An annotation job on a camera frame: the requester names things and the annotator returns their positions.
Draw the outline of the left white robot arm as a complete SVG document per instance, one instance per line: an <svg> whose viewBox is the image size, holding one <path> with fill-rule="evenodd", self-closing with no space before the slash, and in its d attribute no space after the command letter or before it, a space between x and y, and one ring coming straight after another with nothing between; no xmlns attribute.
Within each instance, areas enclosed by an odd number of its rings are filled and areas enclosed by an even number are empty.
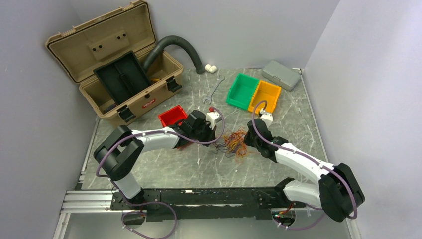
<svg viewBox="0 0 422 239"><path fill-rule="evenodd" d="M131 171L140 154L179 149L190 143L209 146L218 140L215 135L218 122L224 122L221 112L211 109L206 114L194 110L186 119L162 129L138 131L121 125L94 151L93 157L99 164L96 175L107 177L123 194L123 202L130 209L137 209L145 201L144 190Z"/></svg>

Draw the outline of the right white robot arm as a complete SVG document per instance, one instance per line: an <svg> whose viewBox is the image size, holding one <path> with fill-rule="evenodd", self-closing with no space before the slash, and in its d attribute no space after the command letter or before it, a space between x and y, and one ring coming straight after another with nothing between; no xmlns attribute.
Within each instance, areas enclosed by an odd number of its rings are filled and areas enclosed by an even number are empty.
<svg viewBox="0 0 422 239"><path fill-rule="evenodd" d="M356 218L355 212L365 202L365 196L348 165L334 165L304 153L286 139L273 136L262 119L249 121L247 127L244 139L247 146L256 148L262 157L294 169L309 180L303 183L293 178L284 179L274 193L277 205L285 207L291 202L305 203L321 209L336 222Z"/></svg>

